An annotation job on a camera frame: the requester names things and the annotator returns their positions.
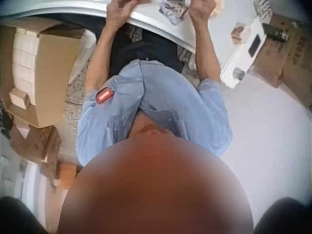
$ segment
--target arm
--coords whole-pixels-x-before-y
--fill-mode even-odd
[[[86,74],[85,92],[98,89],[108,79],[111,49],[117,30],[128,20],[137,0],[112,0],[107,6],[106,24]]]
[[[220,82],[220,65],[207,26],[215,6],[214,0],[192,0],[190,5],[196,35],[195,62],[200,81],[211,78]]]

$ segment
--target white device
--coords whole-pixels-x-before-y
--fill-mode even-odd
[[[221,71],[221,81],[230,88],[235,88],[252,66],[259,50],[266,39],[259,17],[249,26],[249,33],[244,42],[238,44]]]

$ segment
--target open cardboard box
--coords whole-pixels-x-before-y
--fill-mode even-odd
[[[14,87],[12,62],[17,28],[24,28],[39,35],[35,66],[36,105],[30,105],[26,110],[12,104],[9,97],[9,92]],[[64,29],[59,21],[36,17],[1,22],[0,95],[7,112],[37,128],[62,121],[66,87],[83,31]]]
[[[284,89],[306,108],[311,105],[312,34],[289,18],[273,14],[271,25],[288,32],[288,42],[266,39],[252,71],[261,75],[270,85]]]

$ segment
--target denim shirt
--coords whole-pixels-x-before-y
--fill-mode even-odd
[[[125,140],[140,109],[159,126],[221,156],[232,141],[220,84],[204,79],[195,88],[157,61],[134,60],[103,87],[114,95],[96,103],[87,93],[78,122],[77,156],[85,166],[109,146]]]

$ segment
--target man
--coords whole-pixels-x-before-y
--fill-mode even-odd
[[[140,135],[91,160],[71,185],[58,234],[252,234],[247,196],[208,150]]]
[[[131,44],[125,37],[123,25],[138,3],[112,0],[107,7],[106,24],[86,74],[78,123],[80,163],[85,166],[109,146],[139,135],[172,134],[222,155],[232,132],[207,27],[215,1],[192,0],[189,7],[201,81],[197,88],[180,74],[183,65],[176,44],[146,30],[140,42]]]

